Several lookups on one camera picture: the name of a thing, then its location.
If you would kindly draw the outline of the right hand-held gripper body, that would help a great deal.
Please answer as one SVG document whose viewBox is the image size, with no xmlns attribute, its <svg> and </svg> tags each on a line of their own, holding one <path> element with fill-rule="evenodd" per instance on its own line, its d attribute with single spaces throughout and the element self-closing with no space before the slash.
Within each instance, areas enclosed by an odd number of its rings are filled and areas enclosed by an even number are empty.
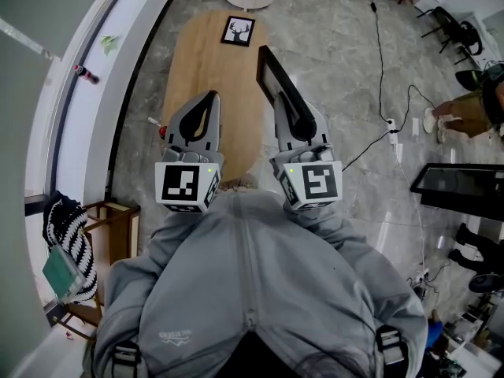
<svg viewBox="0 0 504 378">
<path fill-rule="evenodd" d="M 270 163 L 292 210 L 325 207 L 343 196 L 342 163 L 330 144 L 279 152 Z"/>
</svg>

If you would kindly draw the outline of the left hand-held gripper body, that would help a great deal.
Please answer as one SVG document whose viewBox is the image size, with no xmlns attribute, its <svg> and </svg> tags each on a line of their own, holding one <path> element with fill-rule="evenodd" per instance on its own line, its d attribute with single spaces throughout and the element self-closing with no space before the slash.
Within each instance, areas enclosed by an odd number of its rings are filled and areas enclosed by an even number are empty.
<svg viewBox="0 0 504 378">
<path fill-rule="evenodd" d="M 205 213 L 221 181 L 224 156 L 218 149 L 165 148 L 155 164 L 155 200 L 172 212 Z"/>
</svg>

